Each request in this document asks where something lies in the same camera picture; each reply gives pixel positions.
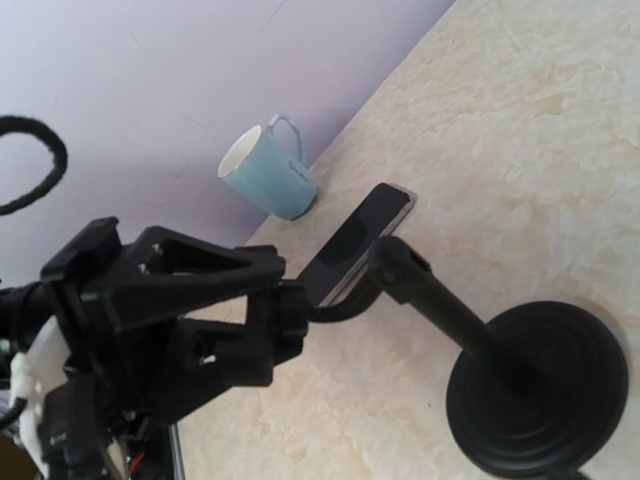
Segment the black phone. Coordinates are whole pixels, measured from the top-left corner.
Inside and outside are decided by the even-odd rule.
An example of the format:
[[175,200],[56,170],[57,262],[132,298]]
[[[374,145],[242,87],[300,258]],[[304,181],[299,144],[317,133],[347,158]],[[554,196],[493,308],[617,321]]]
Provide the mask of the black phone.
[[298,275],[311,303],[330,304],[361,271],[372,243],[391,234],[413,209],[417,195],[377,184]]

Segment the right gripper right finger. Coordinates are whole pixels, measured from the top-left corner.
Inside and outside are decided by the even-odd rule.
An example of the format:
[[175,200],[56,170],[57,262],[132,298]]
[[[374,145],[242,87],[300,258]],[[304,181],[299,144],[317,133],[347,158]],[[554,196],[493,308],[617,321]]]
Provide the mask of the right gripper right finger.
[[152,417],[174,424],[231,388],[269,386],[307,333],[308,299],[294,281],[250,294],[243,324],[180,320],[150,383]]

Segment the black round-base phone stand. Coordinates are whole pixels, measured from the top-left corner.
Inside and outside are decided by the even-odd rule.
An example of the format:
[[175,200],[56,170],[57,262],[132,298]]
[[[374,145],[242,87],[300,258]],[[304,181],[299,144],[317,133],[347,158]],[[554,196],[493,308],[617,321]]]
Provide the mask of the black round-base phone stand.
[[409,244],[385,236],[371,246],[366,274],[340,303],[310,304],[284,279],[285,262],[258,248],[279,330],[331,324],[365,312],[380,295],[407,305],[460,347],[446,415],[462,453],[502,479],[570,479],[611,438],[629,392],[629,368],[609,328],[578,306],[537,301],[481,320]]

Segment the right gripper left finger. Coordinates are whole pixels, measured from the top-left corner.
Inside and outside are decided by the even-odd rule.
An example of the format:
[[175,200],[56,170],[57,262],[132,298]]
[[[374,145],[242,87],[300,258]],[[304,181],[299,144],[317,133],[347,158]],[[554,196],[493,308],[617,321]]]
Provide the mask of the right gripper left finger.
[[117,331],[153,325],[271,288],[284,272],[273,246],[229,249],[150,227],[112,271],[112,324]]

